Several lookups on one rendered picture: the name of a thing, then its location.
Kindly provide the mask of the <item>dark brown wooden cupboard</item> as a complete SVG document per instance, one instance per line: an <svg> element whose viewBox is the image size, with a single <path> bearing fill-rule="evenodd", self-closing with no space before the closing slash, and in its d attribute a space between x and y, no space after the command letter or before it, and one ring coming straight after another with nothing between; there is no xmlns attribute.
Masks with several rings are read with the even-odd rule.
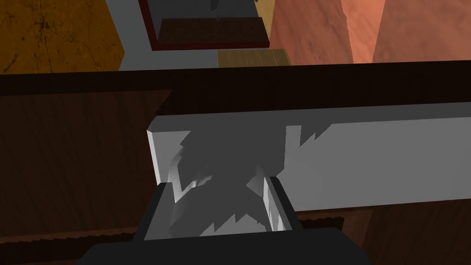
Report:
<svg viewBox="0 0 471 265"><path fill-rule="evenodd" d="M0 75L0 265L130 240L156 114L471 102L471 60Z"/></svg>

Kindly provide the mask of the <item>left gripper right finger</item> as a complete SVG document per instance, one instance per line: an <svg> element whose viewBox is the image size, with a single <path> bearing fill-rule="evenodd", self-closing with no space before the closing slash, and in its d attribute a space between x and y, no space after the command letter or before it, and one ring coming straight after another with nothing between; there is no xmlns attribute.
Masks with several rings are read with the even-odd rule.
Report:
<svg viewBox="0 0 471 265"><path fill-rule="evenodd" d="M303 229L277 177L264 178L263 201L272 231Z"/></svg>

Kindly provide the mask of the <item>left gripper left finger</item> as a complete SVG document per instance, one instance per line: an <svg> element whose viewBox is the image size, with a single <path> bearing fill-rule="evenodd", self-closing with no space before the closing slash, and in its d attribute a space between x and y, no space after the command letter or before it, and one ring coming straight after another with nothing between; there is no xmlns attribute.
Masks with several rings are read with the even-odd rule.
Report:
<svg viewBox="0 0 471 265"><path fill-rule="evenodd" d="M171 238L169 227L174 205L172 183L158 184L133 240L138 242Z"/></svg>

